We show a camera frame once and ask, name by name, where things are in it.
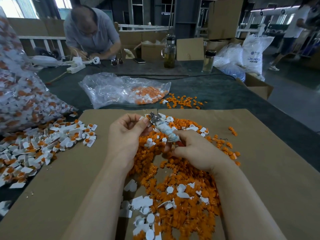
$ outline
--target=left hand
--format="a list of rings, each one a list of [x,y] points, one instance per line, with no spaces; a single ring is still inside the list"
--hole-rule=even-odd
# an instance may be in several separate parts
[[[94,59],[95,57],[99,57],[99,59],[101,60],[101,54],[99,53],[93,53],[89,56],[89,59],[92,60]]]
[[[127,113],[114,121],[109,128],[107,160],[112,166],[128,173],[134,165],[138,151],[139,137],[148,135],[153,129],[148,118]]]

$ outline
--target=metal tool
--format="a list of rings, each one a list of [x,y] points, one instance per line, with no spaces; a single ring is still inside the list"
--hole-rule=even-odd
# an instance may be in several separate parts
[[[166,136],[168,137],[168,142],[173,142],[180,147],[185,147],[180,138],[170,128],[169,123],[162,119],[161,115],[151,112],[150,116],[150,123],[153,124],[159,131],[166,134]]]

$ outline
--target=floor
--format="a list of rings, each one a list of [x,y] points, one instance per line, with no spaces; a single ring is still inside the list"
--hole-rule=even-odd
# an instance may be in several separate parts
[[[263,55],[265,82],[274,86],[268,101],[320,135],[320,70],[287,59],[277,65],[279,72],[270,71],[274,51],[271,47]]]

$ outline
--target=glass jar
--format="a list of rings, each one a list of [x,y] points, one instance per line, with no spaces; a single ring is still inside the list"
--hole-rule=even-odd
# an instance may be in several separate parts
[[[176,45],[175,45],[175,35],[167,35],[167,43],[164,49],[161,51],[161,55],[164,58],[165,68],[174,68],[174,63],[176,60]]]
[[[211,73],[216,53],[214,50],[206,50],[202,67],[203,73]]]

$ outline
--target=plastic bag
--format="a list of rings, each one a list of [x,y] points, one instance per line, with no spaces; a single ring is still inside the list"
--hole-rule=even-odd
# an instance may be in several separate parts
[[[238,66],[242,66],[243,65],[242,53],[243,53],[243,49],[241,47],[241,44],[233,44],[233,43],[228,44],[218,52],[218,54],[214,58],[213,65],[218,68],[228,63],[233,63]]]
[[[46,123],[76,109],[51,94],[0,7],[0,134]]]
[[[262,52],[272,43],[274,37],[249,35],[242,44],[243,67],[248,73],[262,75]]]
[[[151,104],[160,101],[170,90],[171,82],[116,76],[102,72],[87,75],[79,82],[94,109],[110,104]]]
[[[243,83],[246,80],[245,70],[235,64],[225,64],[224,66],[220,67],[219,70],[227,75],[233,76],[235,79],[239,78]]]

